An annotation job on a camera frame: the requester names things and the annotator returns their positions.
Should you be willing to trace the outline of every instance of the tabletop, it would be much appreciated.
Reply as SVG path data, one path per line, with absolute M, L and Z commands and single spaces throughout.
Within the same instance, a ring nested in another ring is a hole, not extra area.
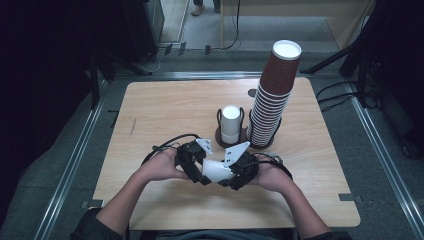
M 135 82 L 129 84 L 110 141 L 93 199 L 107 203 L 140 166 L 153 145 L 176 136 L 195 133 L 212 140 L 220 161 L 225 149 L 215 141 L 216 114 L 226 105 L 246 113 L 258 79 Z M 243 126 L 248 125 L 245 117 Z M 180 144 L 194 140 L 183 138 Z M 360 223 L 327 126 L 307 78 L 296 78 L 282 123 L 273 144 L 264 150 L 278 154 L 296 184 L 330 227 Z M 134 210 L 130 229 L 235 229 L 294 227 L 287 203 L 278 193 L 257 186 L 238 191 L 212 183 L 191 181 L 151 182 Z

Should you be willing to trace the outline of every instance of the person's arm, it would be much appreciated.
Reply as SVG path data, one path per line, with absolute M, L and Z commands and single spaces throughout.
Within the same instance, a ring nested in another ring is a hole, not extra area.
M 266 158 L 265 156 L 259 157 L 260 160 L 269 160 Z M 330 232 L 300 188 L 281 169 L 271 164 L 260 164 L 259 173 L 251 183 L 269 191 L 278 192 L 284 197 L 302 239 Z
M 111 230 L 124 235 L 138 199 L 150 181 L 188 179 L 184 172 L 175 168 L 175 155 L 175 149 L 167 149 L 153 156 L 131 175 L 96 218 Z

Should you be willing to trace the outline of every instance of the metal frame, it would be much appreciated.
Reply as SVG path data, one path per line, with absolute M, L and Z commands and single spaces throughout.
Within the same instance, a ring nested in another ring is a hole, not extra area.
M 120 79 L 131 79 L 134 82 L 138 81 L 182 81 L 182 80 L 212 80 L 212 79 L 240 79 L 240 78 L 259 78 L 261 72 L 168 72 L 157 73 L 150 76 L 121 76 Z M 312 77 L 312 75 L 299 74 L 298 77 Z M 330 75 L 313 75 L 314 78 L 335 77 L 334 74 Z M 110 84 L 103 80 L 101 85 L 102 96 L 99 104 L 93 109 L 87 119 L 87 122 L 82 130 L 80 138 L 75 146 L 72 156 L 68 162 L 62 179 L 53 194 L 43 220 L 38 228 L 37 234 L 34 239 L 48 239 L 50 233 L 57 220 L 57 216 L 62 208 L 70 185 L 74 179 L 75 173 L 78 169 L 81 157 L 85 151 L 85 147 L 90 139 L 94 126 L 96 125 L 99 114 L 102 110 L 105 97 L 109 91 Z M 347 85 L 347 92 L 354 92 L 353 85 Z M 364 129 L 377 153 L 380 164 L 389 180 L 390 185 L 405 213 L 405 216 L 411 225 L 417 239 L 424 239 L 424 220 L 417 203 L 410 194 L 405 182 L 403 181 L 400 173 L 398 172 L 390 154 L 388 153 L 383 140 L 381 139 L 374 123 L 368 114 L 368 110 L 362 108 L 357 99 L 352 100 L 352 104 L 358 114 L 359 119 L 364 126 Z

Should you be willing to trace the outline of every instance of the forearm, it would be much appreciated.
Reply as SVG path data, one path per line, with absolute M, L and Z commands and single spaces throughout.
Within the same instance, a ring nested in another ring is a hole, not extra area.
M 296 184 L 280 193 L 289 205 L 301 239 L 330 231 Z
M 124 235 L 132 212 L 148 182 L 141 172 L 136 171 L 97 214 L 97 219 L 113 231 Z

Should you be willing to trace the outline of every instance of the shoe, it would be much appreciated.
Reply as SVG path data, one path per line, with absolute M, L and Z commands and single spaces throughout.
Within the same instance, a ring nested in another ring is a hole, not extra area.
M 191 11 L 191 15 L 199 16 L 202 14 L 203 9 L 205 9 L 205 4 L 202 4 L 202 6 L 195 5 L 193 11 Z

